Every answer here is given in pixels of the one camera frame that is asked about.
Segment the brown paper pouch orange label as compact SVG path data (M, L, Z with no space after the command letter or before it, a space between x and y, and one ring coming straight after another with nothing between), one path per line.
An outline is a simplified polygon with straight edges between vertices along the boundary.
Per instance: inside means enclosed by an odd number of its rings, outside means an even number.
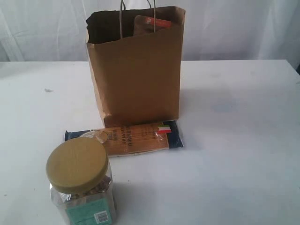
M154 19L154 17L137 15L134 20L133 35L144 35L159 31L162 29L170 28L172 26L171 21Z

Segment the clear jar gold lid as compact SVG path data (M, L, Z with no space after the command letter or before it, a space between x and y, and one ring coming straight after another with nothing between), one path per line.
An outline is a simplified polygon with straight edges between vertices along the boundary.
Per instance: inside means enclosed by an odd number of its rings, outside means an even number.
M67 225L111 225L116 219L113 178L98 140L73 138L56 147L46 162L50 196Z

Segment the brown paper bag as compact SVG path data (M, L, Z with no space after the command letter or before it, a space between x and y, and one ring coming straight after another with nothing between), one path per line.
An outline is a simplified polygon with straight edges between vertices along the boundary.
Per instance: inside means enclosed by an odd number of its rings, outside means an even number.
M87 19L90 71L105 127L178 119L185 14L180 7L154 6L98 11ZM137 15L172 26L134 36Z

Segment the spaghetti packet blue orange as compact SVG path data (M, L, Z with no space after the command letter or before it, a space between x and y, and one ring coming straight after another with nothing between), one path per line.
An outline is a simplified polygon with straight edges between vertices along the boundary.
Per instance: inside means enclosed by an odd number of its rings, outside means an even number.
M175 120L65 132L64 140L88 137L101 142L109 156L142 154L184 147Z

